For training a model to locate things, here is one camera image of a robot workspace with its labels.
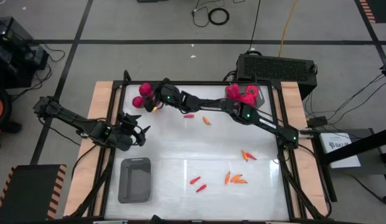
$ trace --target sticker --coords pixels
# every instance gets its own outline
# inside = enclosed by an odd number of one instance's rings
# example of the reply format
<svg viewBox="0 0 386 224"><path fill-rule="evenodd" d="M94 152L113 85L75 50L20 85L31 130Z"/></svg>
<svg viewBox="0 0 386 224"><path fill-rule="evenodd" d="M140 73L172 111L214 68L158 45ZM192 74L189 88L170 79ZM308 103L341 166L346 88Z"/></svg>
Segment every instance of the sticker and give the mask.
<svg viewBox="0 0 386 224"><path fill-rule="evenodd" d="M273 129L276 129L276 125L271 124L271 123L265 121L264 119L261 119L261 118L260 118L260 122L263 123L263 124L268 125L269 127L273 128Z"/></svg>

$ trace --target black mat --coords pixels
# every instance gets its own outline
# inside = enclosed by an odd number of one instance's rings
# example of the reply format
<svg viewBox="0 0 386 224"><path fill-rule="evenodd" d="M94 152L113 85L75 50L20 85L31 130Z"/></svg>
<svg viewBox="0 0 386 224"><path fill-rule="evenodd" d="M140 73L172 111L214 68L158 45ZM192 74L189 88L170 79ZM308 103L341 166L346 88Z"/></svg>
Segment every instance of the black mat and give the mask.
<svg viewBox="0 0 386 224"><path fill-rule="evenodd" d="M0 198L0 223L55 218L65 165L12 167Z"/></svg>
<svg viewBox="0 0 386 224"><path fill-rule="evenodd" d="M386 0L367 0L376 23L386 23Z"/></svg>

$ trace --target wooden edge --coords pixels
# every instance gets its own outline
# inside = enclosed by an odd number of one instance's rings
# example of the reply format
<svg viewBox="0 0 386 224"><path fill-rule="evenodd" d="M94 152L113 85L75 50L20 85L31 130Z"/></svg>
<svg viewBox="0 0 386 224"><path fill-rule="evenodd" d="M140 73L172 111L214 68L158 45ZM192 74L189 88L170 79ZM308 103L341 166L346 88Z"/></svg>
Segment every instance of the wooden edge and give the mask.
<svg viewBox="0 0 386 224"><path fill-rule="evenodd" d="M92 102L88 113L88 118L106 117L108 105L110 103L111 88L113 82L96 82L92 96ZM78 153L78 158L93 146L91 139L83 139ZM87 154L75 168L74 177L68 193L68 198L64 210L64 216L71 215L92 189L95 178L96 167L99 157L99 147Z"/></svg>
<svg viewBox="0 0 386 224"><path fill-rule="evenodd" d="M298 84L296 82L282 82L281 89L289 124L297 129L306 128L307 122ZM310 139L299 139L299 143L313 151ZM300 147L294 150L294 154L302 190L319 212L326 215L326 199L324 198L316 159L304 149L300 149ZM311 217L308 211L306 214L308 218Z"/></svg>
<svg viewBox="0 0 386 224"><path fill-rule="evenodd" d="M273 89L273 98L275 99L275 107L276 107L276 115L277 118L280 120L283 120L283 116L281 115L281 108L280 108L280 102L279 102L279 94L276 89ZM289 158L288 152L285 151L285 158ZM291 161L287 161L288 169L291 171ZM294 188L289 185L290 195L291 195L291 203L293 204L293 211L294 211L294 217L295 218L301 218L301 214L299 212L299 205L298 205L298 198L297 193L295 192Z"/></svg>
<svg viewBox="0 0 386 224"><path fill-rule="evenodd" d="M114 103L113 111L111 112L111 123L112 124L116 123L120 96L121 96L121 90L117 89L116 96L115 96L115 99L114 99L115 103ZM101 171L102 172L106 168L109 156L110 156L110 150L106 150L105 151L105 156L103 158L103 165L101 167ZM95 210L93 211L93 215L95 215L95 216L99 216L99 214L100 214L100 207L101 207L101 202L102 202L102 198L103 198L103 191L104 191L104 189L105 189L105 184L103 184L100 187L100 190L98 191L98 193L96 195Z"/></svg>

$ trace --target red plush toy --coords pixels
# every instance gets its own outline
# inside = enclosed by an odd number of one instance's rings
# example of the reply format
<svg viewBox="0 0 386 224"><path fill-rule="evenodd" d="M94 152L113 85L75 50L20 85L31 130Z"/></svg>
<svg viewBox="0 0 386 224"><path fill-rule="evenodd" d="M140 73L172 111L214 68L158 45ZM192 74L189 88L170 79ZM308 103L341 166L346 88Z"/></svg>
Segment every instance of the red plush toy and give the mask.
<svg viewBox="0 0 386 224"><path fill-rule="evenodd" d="M226 98L232 99L232 100L238 100L240 97L238 84L234 83L233 85L226 86Z"/></svg>
<svg viewBox="0 0 386 224"><path fill-rule="evenodd" d="M247 86L247 88L245 89L245 94L248 96L248 95L252 95L254 97L254 99L258 96L258 88L255 86L255 85L249 85Z"/></svg>
<svg viewBox="0 0 386 224"><path fill-rule="evenodd" d="M139 94L143 97L147 96L149 98L154 96L151 85L148 83L143 83L141 86L139 86Z"/></svg>
<svg viewBox="0 0 386 224"><path fill-rule="evenodd" d="M136 108L142 108L144 105L144 98L142 96L135 96L132 100L132 105Z"/></svg>
<svg viewBox="0 0 386 224"><path fill-rule="evenodd" d="M254 106L255 104L255 97L253 95L241 95L238 100L250 106Z"/></svg>

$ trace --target table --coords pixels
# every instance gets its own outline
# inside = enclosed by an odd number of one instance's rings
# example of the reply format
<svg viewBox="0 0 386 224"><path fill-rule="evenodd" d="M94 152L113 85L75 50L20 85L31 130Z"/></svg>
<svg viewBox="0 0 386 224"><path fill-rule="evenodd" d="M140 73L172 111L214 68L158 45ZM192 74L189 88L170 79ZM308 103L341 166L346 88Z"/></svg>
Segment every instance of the table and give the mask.
<svg viewBox="0 0 386 224"><path fill-rule="evenodd" d="M285 102L285 109L289 124L296 128L306 127L306 118L304 115L304 109L299 95L298 84L295 82L284 82L281 84L282 93ZM113 82L97 82L95 91L93 93L92 103L89 110L88 118L104 117L107 114L107 108L110 103L110 94L113 87ZM116 102L114 110L112 111L112 122L116 118L118 111L118 101L120 99L121 91L116 92ZM281 119L280 105L278 104L278 96L276 90L274 90L276 112ZM311 141L309 139L300 139L300 144L312 149ZM84 152L89 150L93 146L90 139L83 139L81 143L80 157ZM105 159L108 157L109 151L105 154ZM312 203L318 208L318 210L325 215L327 213L326 202L324 199L324 193L322 190L321 180L319 177L318 167L315 158L312 155L305 152L305 150L297 149L294 151L296 157L296 163L299 173L299 179L301 182L301 188L306 193ZM99 150L94 150L89 153L86 158L80 161L79 165L75 169L74 178L68 194L68 199L65 207L64 215L69 215L77 209L81 202L85 199L86 195L92 188L92 183L95 178L95 171L97 168ZM299 206L296 194L292 188L291 197L294 210L294 216L300 217ZM101 199L103 196L103 186L96 196L94 215L99 215Z"/></svg>
<svg viewBox="0 0 386 224"><path fill-rule="evenodd" d="M176 85L199 98L225 97L223 85ZM140 114L138 124L145 128L146 142L129 151L115 151L108 189L105 220L145 220L153 214L167 220L287 220L288 207L274 134L254 125L234 122L227 113L200 111L185 119L181 112L164 106L155 113L135 108L131 102L140 85L125 87L123 111ZM240 92L247 86L241 85ZM270 83L258 85L265 100L260 109L271 113ZM205 116L211 125L204 124ZM243 159L241 149L257 160ZM152 165L152 194L145 203L118 201L120 167L124 159L147 157ZM248 184L224 184L231 176L243 174ZM201 179L191 185L190 180ZM203 184L205 191L195 191Z"/></svg>

